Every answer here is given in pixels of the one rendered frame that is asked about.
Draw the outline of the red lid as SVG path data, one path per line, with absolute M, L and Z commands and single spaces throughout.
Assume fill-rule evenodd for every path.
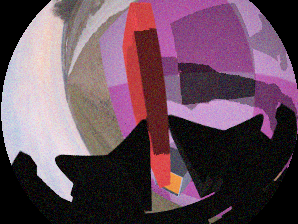
M 136 125 L 148 123 L 150 167 L 158 186 L 170 185 L 168 100 L 152 3 L 130 3 L 122 55 Z

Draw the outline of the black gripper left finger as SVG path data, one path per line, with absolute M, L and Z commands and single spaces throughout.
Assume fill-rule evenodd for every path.
M 72 183 L 121 186 L 132 194 L 144 212 L 152 212 L 152 167 L 146 119 L 142 119 L 109 155 L 57 155 L 55 161 Z

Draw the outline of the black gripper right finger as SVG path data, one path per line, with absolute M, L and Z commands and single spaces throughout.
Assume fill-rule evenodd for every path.
M 263 115 L 255 115 L 233 128 L 206 127 L 184 117 L 169 115 L 169 132 L 200 197 L 214 193 L 213 186 L 220 179 L 237 145 L 261 131 Z

